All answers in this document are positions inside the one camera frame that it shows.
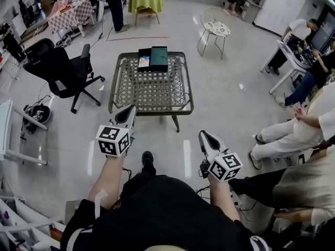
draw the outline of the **metal chair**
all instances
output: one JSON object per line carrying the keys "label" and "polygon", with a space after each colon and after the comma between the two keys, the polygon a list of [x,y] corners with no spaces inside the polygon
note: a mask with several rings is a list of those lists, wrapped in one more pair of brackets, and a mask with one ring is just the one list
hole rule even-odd
{"label": "metal chair", "polygon": [[[205,28],[203,35],[201,36],[198,44],[197,44],[197,49],[198,52],[201,56],[204,55],[206,47],[207,47],[207,42],[209,39],[210,35],[214,35],[216,36],[215,42],[214,44],[218,47],[218,49],[221,52],[221,59],[223,58],[224,55],[224,49],[225,49],[225,42],[226,42],[226,37],[230,35],[230,29],[224,24],[224,20],[225,18],[227,18],[227,15],[220,9],[220,8],[216,8],[216,7],[210,7],[205,9],[201,16],[201,22]],[[208,37],[207,37],[207,41],[205,44],[205,48],[204,51],[201,53],[199,51],[199,43],[201,42],[201,39],[203,38],[205,32],[208,32]],[[224,46],[221,47],[218,46],[218,44],[216,43],[216,40],[218,39],[218,37],[224,37]]]}

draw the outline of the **tile floor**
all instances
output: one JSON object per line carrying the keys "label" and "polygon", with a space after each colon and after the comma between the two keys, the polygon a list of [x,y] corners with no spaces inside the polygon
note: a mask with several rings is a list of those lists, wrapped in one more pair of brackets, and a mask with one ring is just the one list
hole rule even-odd
{"label": "tile floor", "polygon": [[[226,25],[232,32],[226,40],[224,59],[220,59],[213,38],[204,57],[201,57],[196,49],[203,33],[199,16],[207,7],[206,4],[166,0],[164,11],[160,14],[160,25],[155,18],[141,17],[137,27],[133,26],[133,15],[125,9],[125,23],[132,27],[117,35],[112,31],[109,40],[124,39],[115,41],[106,41],[112,27],[107,10],[103,22],[104,36],[91,49],[94,72],[104,76],[106,81],[98,81],[87,88],[102,105],[98,107],[82,95],[77,103],[78,112],[74,115],[70,112],[72,98],[54,97],[46,103],[52,110],[52,118],[47,124],[49,130],[27,134],[28,141],[21,145],[25,153],[35,157],[40,155],[49,164],[38,166],[12,161],[0,164],[0,174],[6,177],[14,194],[24,197],[30,206],[48,216],[63,214],[67,201],[88,195],[105,161],[94,143],[94,137],[99,125],[109,120],[107,105],[117,57],[120,53],[135,52],[153,45],[166,45],[169,51],[186,54],[195,109],[190,116],[178,118],[180,133],[176,133],[171,117],[137,118],[136,140],[125,160],[125,167],[133,174],[139,172],[141,154],[149,150],[154,155],[158,174],[179,178],[194,189],[203,188],[208,181],[198,176],[199,164],[203,160],[198,133],[208,130],[220,136],[226,146],[242,159],[244,167],[239,177],[258,174],[247,159],[247,152],[255,145],[253,135],[263,127],[289,118],[288,112],[283,111],[269,94],[279,78],[259,72],[274,51],[277,37],[227,16]],[[86,38],[77,37],[66,48],[69,57],[80,55],[84,44],[92,45],[97,40],[101,23],[86,29]],[[57,41],[57,35],[52,35],[48,28],[25,43],[25,47],[45,37]],[[167,38],[126,39],[134,37]],[[4,72],[0,74],[0,102],[10,97],[18,107],[23,108],[50,93],[48,85],[44,85],[45,81],[23,69],[14,72],[18,74],[19,81],[12,80]],[[291,84],[287,82],[278,92],[290,88]],[[269,161],[261,172],[283,166]],[[243,207],[250,205],[253,205],[251,199]],[[255,230],[260,230],[261,224],[264,225],[270,215],[269,211],[264,214],[264,207],[260,204],[246,214],[258,221],[247,222],[247,226]]]}

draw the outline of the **hand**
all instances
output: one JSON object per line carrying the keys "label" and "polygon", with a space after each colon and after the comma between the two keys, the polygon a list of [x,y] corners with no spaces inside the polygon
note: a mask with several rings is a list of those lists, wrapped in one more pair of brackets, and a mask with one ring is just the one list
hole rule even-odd
{"label": "hand", "polygon": [[294,115],[298,121],[303,120],[303,118],[307,116],[305,110],[300,106],[294,107]]}

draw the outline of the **white chair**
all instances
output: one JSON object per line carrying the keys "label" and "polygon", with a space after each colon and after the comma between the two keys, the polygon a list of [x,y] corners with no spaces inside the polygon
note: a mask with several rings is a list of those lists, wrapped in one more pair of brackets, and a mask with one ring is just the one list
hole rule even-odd
{"label": "white chair", "polygon": [[[221,59],[222,59],[224,55],[226,37],[230,35],[230,29],[224,24],[224,18],[227,18],[227,15],[220,8],[210,7],[210,8],[205,9],[202,12],[200,18],[201,18],[201,22],[205,30],[197,45],[199,54],[201,56],[204,55],[209,36],[214,35],[216,36],[214,44],[220,50]],[[201,53],[199,51],[199,43],[201,42],[201,39],[203,38],[206,31],[208,32],[208,37],[207,37],[207,41],[204,47],[204,51]],[[224,46],[222,47],[222,50],[221,50],[221,47],[219,47],[218,44],[216,43],[216,40],[218,39],[218,37],[224,37]]]}
{"label": "white chair", "polygon": [[13,118],[13,110],[18,113],[19,115],[23,116],[23,118],[27,119],[29,122],[37,125],[38,127],[48,130],[48,128],[36,121],[34,118],[30,117],[29,115],[25,114],[22,110],[17,109],[13,105],[13,101],[10,99],[5,103],[0,105],[0,161],[3,161],[6,156],[14,157],[23,159],[29,162],[47,165],[47,161],[39,160],[28,155],[24,155],[21,153],[17,153],[13,150],[9,149],[10,143],[10,128],[12,126],[12,118]]}

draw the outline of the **desk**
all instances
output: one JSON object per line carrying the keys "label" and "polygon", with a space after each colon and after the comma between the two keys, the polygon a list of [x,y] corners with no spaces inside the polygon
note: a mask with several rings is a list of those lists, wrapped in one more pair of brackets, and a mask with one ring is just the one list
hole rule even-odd
{"label": "desk", "polygon": [[29,162],[47,165],[46,161],[39,160],[24,154],[20,154],[9,149],[10,128],[12,126],[11,119],[13,111],[17,112],[19,115],[23,116],[23,118],[27,119],[29,122],[37,125],[38,127],[44,130],[48,130],[48,128],[45,125],[36,121],[34,118],[28,116],[22,110],[16,108],[13,105],[13,101],[11,99],[1,104],[0,105],[0,161],[4,160],[6,156],[11,156]]}
{"label": "desk", "polygon": [[275,54],[277,53],[277,51],[279,49],[281,49],[284,53],[284,55],[286,56],[287,60],[290,62],[290,64],[292,65],[292,68],[289,69],[289,71],[278,81],[277,84],[275,84],[274,87],[271,88],[271,90],[269,91],[270,94],[272,94],[278,87],[280,87],[280,85],[282,83],[285,82],[286,79],[288,79],[293,73],[295,72],[300,72],[300,73],[306,73],[306,70],[302,67],[300,67],[296,62],[295,62],[295,58],[294,58],[294,54],[292,52],[292,50],[286,46],[285,43],[283,43],[282,41],[277,40],[277,44],[278,44],[278,48],[276,49],[276,51],[272,54],[271,58],[265,63],[265,65],[260,69],[261,72],[263,72],[265,70],[265,67],[267,67],[267,65],[270,63],[271,59],[275,56]]}
{"label": "desk", "polygon": [[191,83],[184,53],[168,52],[167,62],[167,72],[138,72],[138,53],[120,54],[108,111],[133,104],[138,116],[172,116],[179,132],[177,116],[194,109]]}
{"label": "desk", "polygon": [[138,8],[151,8],[155,13],[162,11],[164,0],[129,0],[128,11],[135,13]]}
{"label": "desk", "polygon": [[78,27],[82,36],[85,37],[85,31],[83,23],[86,22],[87,18],[90,17],[94,22],[92,14],[94,13],[93,7],[90,0],[77,1],[76,5],[71,9],[63,12],[54,14],[48,19],[48,23],[52,31],[58,31],[60,29],[69,29],[71,27]]}

